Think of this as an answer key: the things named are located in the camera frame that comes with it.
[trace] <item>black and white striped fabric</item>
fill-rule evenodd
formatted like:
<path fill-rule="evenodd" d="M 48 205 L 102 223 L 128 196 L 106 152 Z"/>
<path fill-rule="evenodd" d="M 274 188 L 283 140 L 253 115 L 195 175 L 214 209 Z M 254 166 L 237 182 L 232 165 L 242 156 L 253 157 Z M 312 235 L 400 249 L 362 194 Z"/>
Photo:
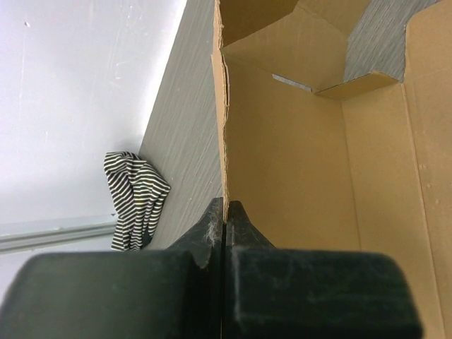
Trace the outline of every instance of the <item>black and white striped fabric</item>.
<path fill-rule="evenodd" d="M 171 188 L 131 152 L 107 153 L 104 171 L 118 214 L 112 249 L 138 251 L 151 241 Z"/>

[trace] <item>cardboard box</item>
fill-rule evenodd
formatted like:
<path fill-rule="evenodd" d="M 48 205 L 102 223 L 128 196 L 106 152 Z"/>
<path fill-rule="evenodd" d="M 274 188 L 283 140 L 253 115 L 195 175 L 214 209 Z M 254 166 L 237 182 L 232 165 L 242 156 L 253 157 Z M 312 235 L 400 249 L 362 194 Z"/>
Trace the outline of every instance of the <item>cardboard box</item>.
<path fill-rule="evenodd" d="M 388 254 L 426 338 L 452 338 L 452 0 L 410 20 L 403 84 L 340 84 L 368 4 L 217 0 L 225 204 L 279 247 Z"/>

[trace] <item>white wall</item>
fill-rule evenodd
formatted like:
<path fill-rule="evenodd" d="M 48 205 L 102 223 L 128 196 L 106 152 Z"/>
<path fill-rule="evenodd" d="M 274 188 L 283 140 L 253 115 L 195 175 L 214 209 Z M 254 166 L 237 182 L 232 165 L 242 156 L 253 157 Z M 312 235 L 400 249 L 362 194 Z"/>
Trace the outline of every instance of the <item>white wall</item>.
<path fill-rule="evenodd" d="M 0 224 L 114 212 L 186 0 L 0 1 Z"/>

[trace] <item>black object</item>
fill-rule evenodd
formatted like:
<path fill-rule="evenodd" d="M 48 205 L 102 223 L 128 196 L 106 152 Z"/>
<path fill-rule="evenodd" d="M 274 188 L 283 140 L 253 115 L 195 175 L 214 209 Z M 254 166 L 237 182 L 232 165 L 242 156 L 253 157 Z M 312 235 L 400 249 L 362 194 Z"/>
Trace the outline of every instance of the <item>black object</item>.
<path fill-rule="evenodd" d="M 221 204 L 164 251 L 32 258 L 2 306 L 0 338 L 422 337 L 392 259 L 275 249 L 239 202 L 223 224 Z"/>

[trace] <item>floor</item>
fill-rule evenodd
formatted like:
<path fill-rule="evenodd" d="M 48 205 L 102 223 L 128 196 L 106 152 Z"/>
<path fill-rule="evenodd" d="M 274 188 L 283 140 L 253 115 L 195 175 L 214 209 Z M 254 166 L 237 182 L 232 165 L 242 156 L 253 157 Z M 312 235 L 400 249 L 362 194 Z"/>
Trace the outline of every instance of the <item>floor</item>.
<path fill-rule="evenodd" d="M 345 80 L 379 70 L 403 79 L 405 25 L 437 0 L 373 0 L 350 36 Z M 172 186 L 150 249 L 165 248 L 221 195 L 210 66 L 213 1 L 188 0 L 140 155 Z"/>

